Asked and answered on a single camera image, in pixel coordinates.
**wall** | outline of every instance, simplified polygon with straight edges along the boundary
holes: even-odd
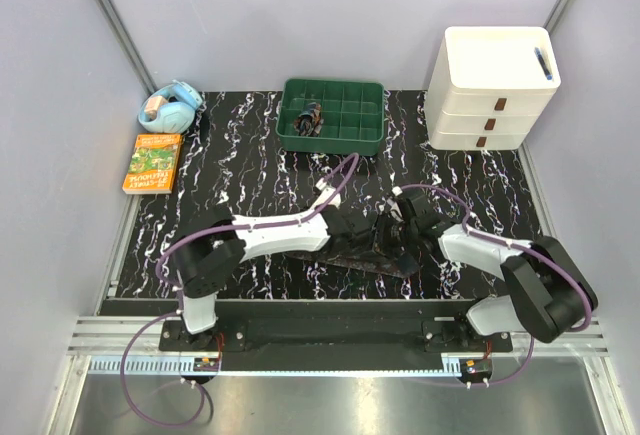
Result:
[[[427,88],[450,25],[542,25],[556,0],[113,0],[156,83],[281,90],[287,78]]]
[[[42,433],[125,204],[144,92],[94,0],[0,5],[0,432]]]
[[[637,426],[639,33],[637,0],[575,0],[552,35],[562,86],[527,139],[558,235],[600,298]]]

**blue headphones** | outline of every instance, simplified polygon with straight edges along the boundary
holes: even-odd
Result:
[[[153,133],[184,133],[193,122],[196,110],[202,105],[202,97],[195,88],[177,80],[173,80],[171,85],[167,85],[151,95],[151,97],[156,96],[166,98],[169,103],[158,108],[155,120],[151,120],[144,113],[146,101],[138,112],[138,121]]]

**black mat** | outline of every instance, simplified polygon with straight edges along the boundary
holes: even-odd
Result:
[[[275,133],[281,93],[209,93],[186,134],[181,168],[168,196],[143,197],[116,297],[173,298],[153,274],[161,249],[178,228],[219,202],[234,213],[275,215],[298,211],[313,186],[341,159],[286,153]],[[395,185],[439,184],[473,208],[478,228],[514,238],[540,234],[516,152],[444,152],[431,148],[422,113],[425,92],[387,93],[387,137],[377,157],[361,159],[343,193],[344,209],[368,212]],[[457,208],[434,197],[454,215]],[[406,281],[273,255],[239,267],[219,298],[372,299],[475,298],[502,293],[501,281],[476,269],[423,260]]]

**book cover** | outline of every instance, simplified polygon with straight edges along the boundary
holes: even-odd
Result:
[[[122,189],[130,195],[171,193],[182,145],[179,133],[138,135]]]

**drawer handle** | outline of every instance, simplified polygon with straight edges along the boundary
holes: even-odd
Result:
[[[496,102],[496,106],[493,107],[493,109],[496,112],[501,112],[502,110],[504,110],[504,106],[507,104],[507,99],[506,98],[499,98],[498,101]]]

